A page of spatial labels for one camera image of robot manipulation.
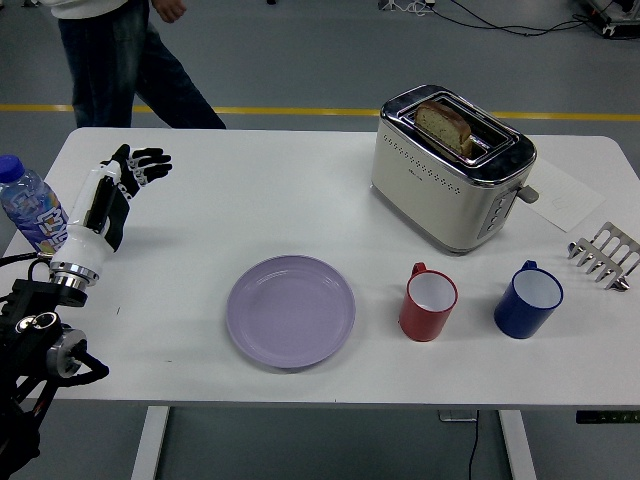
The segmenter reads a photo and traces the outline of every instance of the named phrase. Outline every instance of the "metal toast rack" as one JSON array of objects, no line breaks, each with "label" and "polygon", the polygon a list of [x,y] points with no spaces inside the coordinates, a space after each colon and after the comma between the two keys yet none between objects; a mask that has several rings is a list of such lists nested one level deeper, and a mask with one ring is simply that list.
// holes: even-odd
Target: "metal toast rack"
[{"label": "metal toast rack", "polygon": [[640,265],[640,244],[629,235],[607,222],[598,230],[593,240],[581,238],[577,243],[569,244],[569,258],[575,258],[581,253],[582,257],[576,266],[582,267],[591,261],[586,273],[589,275],[597,271],[596,282],[608,277],[609,283],[605,290],[629,290],[627,276]]}]

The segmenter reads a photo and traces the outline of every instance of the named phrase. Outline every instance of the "blue mug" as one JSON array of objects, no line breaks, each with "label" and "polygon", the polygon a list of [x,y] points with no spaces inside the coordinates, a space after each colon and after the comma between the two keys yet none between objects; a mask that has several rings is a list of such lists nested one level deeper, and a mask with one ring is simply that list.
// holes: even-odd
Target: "blue mug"
[{"label": "blue mug", "polygon": [[527,260],[518,270],[493,318],[498,328],[513,338],[529,338],[542,326],[558,305],[564,292],[556,277]]}]

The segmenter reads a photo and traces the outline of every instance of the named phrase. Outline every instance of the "yellow floor line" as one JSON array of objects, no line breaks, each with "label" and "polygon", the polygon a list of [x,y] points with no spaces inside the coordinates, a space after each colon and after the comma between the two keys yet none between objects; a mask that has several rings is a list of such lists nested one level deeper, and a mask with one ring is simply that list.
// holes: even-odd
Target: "yellow floor line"
[{"label": "yellow floor line", "polygon": [[[378,109],[369,108],[282,108],[282,107],[214,107],[223,115],[301,115],[377,117]],[[0,112],[72,112],[71,105],[0,104]],[[150,113],[144,105],[133,107],[136,113]],[[640,122],[640,115],[616,113],[544,113],[492,112],[498,118],[520,120],[574,120],[587,122]]]}]

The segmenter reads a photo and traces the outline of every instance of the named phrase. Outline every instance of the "jeans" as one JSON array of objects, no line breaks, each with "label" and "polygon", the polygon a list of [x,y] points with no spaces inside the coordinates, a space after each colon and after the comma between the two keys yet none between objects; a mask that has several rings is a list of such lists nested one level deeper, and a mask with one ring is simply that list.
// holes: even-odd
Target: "jeans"
[{"label": "jeans", "polygon": [[137,94],[172,128],[225,128],[149,23],[148,0],[58,20],[80,127],[130,127]]}]

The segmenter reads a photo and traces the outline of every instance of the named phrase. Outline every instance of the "toaster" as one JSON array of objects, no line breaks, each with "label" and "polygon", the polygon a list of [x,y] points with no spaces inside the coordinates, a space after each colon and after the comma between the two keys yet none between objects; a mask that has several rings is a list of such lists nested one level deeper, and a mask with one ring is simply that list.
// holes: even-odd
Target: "toaster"
[{"label": "toaster", "polygon": [[[471,127],[463,157],[414,122],[425,100],[445,105]],[[372,184],[446,251],[467,253],[492,238],[520,197],[538,195],[524,182],[536,148],[520,132],[455,93],[422,85],[380,110]]]}]

